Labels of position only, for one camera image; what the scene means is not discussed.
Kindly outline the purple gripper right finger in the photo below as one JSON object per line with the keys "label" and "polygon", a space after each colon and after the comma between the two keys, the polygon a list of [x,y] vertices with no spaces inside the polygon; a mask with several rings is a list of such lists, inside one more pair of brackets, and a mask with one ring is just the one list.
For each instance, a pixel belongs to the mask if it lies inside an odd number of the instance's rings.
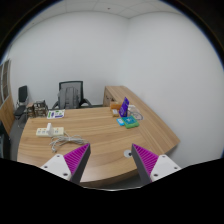
{"label": "purple gripper right finger", "polygon": [[143,184],[149,184],[180,170],[167,155],[156,155],[136,144],[132,145],[131,154]]}

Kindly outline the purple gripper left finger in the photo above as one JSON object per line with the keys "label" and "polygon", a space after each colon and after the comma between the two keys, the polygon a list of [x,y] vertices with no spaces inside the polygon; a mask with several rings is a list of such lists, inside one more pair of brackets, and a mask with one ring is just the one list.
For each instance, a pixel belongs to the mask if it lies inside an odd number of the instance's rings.
{"label": "purple gripper left finger", "polygon": [[65,180],[79,184],[90,154],[90,144],[85,144],[65,155],[54,155],[41,168]]}

